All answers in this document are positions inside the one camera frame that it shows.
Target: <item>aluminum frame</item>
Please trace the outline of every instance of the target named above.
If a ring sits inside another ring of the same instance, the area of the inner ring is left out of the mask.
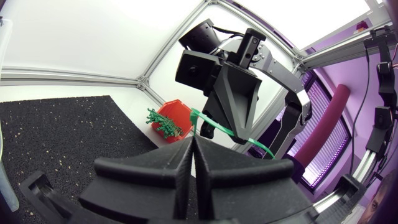
[[[391,26],[392,22],[383,22],[373,29],[382,28],[385,25]],[[303,64],[305,70],[312,70],[314,68],[333,65],[335,63],[345,62],[347,60],[356,59],[365,56],[365,49],[363,40],[370,38],[369,32],[360,32],[349,39],[338,42],[331,47],[325,48],[321,51],[315,52],[302,59],[300,63]],[[395,48],[395,44],[390,43],[390,49]],[[369,55],[378,53],[378,48],[373,47],[368,49]]]

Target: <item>speckled floor mat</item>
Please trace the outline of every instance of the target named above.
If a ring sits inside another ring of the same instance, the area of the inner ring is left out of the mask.
[[[96,158],[136,156],[157,148],[110,96],[0,103],[0,119],[2,161],[19,199],[21,223],[44,223],[18,188],[36,170],[78,204],[94,179]]]

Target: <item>red bin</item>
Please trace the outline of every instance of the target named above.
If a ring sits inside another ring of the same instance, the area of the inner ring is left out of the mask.
[[[193,126],[190,121],[191,109],[183,104],[180,100],[173,100],[164,103],[163,106],[157,111],[158,114],[167,116],[169,119],[173,120],[175,125],[182,129],[182,135],[180,136],[169,136],[166,141],[168,143],[173,143],[175,141],[184,139],[187,134],[192,130]],[[160,127],[159,123],[152,122],[152,128],[156,129]],[[156,131],[162,137],[164,135],[163,131]]]

